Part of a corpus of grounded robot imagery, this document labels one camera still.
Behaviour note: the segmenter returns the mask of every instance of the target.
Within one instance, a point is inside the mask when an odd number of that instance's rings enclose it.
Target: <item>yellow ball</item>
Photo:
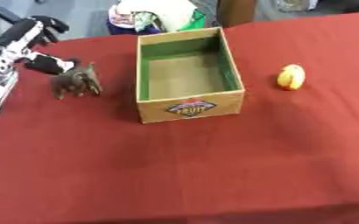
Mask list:
[[[305,77],[305,70],[301,66],[285,66],[278,76],[278,85],[287,90],[297,90],[304,84]]]

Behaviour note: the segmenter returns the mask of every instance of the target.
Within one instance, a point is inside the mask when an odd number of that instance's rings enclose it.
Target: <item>robotic arm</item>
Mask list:
[[[15,63],[24,63],[29,69],[56,76],[78,66],[77,59],[63,60],[32,50],[35,45],[58,42],[48,28],[60,33],[69,30],[56,18],[34,16],[21,19],[0,36],[0,108],[18,81]]]

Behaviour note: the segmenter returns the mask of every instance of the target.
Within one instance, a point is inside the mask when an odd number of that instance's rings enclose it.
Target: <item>open box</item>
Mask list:
[[[244,87],[221,28],[138,38],[143,123],[238,114]]]

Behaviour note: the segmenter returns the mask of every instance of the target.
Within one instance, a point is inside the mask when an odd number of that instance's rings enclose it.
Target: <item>box label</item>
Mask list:
[[[197,99],[185,100],[181,104],[171,106],[167,112],[174,113],[179,116],[197,116],[204,111],[215,108],[216,104],[208,101],[201,101]]]

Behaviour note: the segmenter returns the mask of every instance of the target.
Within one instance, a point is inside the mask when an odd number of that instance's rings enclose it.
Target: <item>red tablecloth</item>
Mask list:
[[[105,92],[56,101],[23,71],[0,116],[0,223],[359,223],[359,14],[226,33],[242,114],[178,122],[138,121],[136,37],[47,48],[94,61]],[[306,85],[282,91],[292,63]]]

